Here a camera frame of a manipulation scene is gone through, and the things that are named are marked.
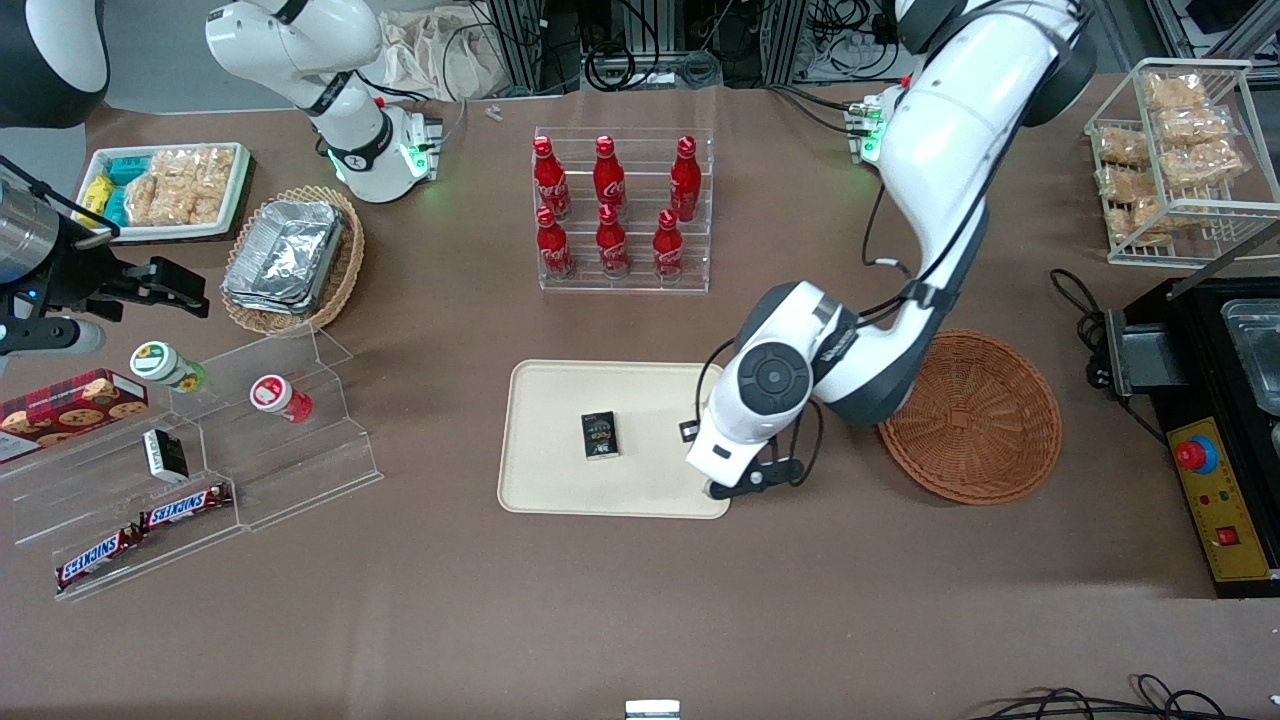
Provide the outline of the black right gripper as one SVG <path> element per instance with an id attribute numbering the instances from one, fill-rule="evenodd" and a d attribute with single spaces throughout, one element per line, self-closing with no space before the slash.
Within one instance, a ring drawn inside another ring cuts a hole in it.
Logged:
<path id="1" fill-rule="evenodd" d="M 148 287 L 140 268 L 119 260 L 110 250 L 110 231 L 73 231 L 68 238 L 58 231 L 29 232 L 29 316 L 70 309 L 116 322 L 118 304 L 165 306 L 206 319 L 207 299 L 182 293 L 205 293 L 206 279 L 166 258 L 150 258 Z"/>

